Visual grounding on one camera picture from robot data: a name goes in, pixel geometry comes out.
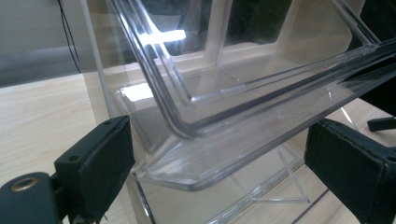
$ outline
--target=light wood surface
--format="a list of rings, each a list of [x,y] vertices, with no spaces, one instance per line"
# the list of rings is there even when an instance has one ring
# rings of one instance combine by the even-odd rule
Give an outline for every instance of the light wood surface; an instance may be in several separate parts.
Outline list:
[[[0,99],[0,185],[30,172],[52,174],[54,160],[96,126],[82,75],[3,88],[0,89]],[[388,114],[361,100],[348,104],[345,110],[360,132],[386,146],[396,146],[396,131],[370,133],[367,129],[368,119],[384,118]],[[329,118],[348,123],[340,110]],[[323,185],[307,167],[301,168],[297,175],[307,187],[308,194],[317,198],[323,191]],[[279,190],[286,188],[287,181],[277,187]],[[127,199],[117,198],[106,213],[107,220],[103,219],[102,223],[135,223],[132,208],[121,203],[125,200]],[[301,208],[288,210],[287,207],[290,205],[251,206],[233,222],[274,223],[278,216],[296,217],[302,212]],[[328,192],[298,223],[344,224],[358,221]]]

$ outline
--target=black clamp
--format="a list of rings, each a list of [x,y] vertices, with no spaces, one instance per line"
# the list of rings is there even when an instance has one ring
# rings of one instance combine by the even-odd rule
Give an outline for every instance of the black clamp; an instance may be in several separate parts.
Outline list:
[[[99,223],[134,165],[128,116],[107,120],[55,161],[56,173],[0,188],[0,223]]]

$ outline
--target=black cable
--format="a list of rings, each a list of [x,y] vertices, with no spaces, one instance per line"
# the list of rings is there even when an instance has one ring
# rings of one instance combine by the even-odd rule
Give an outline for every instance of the black cable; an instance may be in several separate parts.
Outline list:
[[[67,18],[66,18],[66,16],[64,15],[64,8],[62,7],[61,0],[58,0],[58,4],[59,4],[59,8],[60,8],[60,10],[61,10],[62,26],[64,27],[64,34],[66,35],[67,46],[69,47],[70,54],[72,55],[73,62],[74,62],[74,64],[75,64],[75,66],[76,66],[78,72],[81,73],[81,71],[80,71],[79,68],[78,68],[79,57],[78,57],[78,54],[77,54],[77,51],[76,51],[76,45],[75,45],[75,43],[74,43],[74,39],[73,39],[73,36],[72,36],[72,32],[70,31],[69,23],[67,22]],[[66,26],[64,25],[64,23],[66,23],[67,30],[69,31],[69,35],[67,34]],[[71,40],[72,40],[72,44],[73,44],[73,47],[74,47],[74,52],[75,52],[75,54],[76,54],[76,58],[78,59],[78,63],[77,63],[77,61],[76,61],[75,55],[73,54],[72,48],[71,48],[71,46],[70,46],[69,36],[70,36],[70,38],[71,38]]]

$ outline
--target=clear acrylic tray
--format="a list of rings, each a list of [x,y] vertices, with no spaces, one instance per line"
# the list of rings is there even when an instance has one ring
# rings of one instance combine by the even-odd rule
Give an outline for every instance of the clear acrylic tray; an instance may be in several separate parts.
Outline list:
[[[104,89],[131,115],[142,181],[211,186],[395,76],[365,1],[172,3],[109,0],[135,59],[105,67]]]

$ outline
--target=black device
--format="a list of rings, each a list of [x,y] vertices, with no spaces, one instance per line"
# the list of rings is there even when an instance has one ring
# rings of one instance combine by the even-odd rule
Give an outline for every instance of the black device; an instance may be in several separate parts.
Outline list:
[[[361,223],[391,224],[396,214],[396,147],[324,119],[308,132],[305,164]]]
[[[128,116],[99,124],[55,163],[0,188],[0,223],[99,223],[134,165]]]

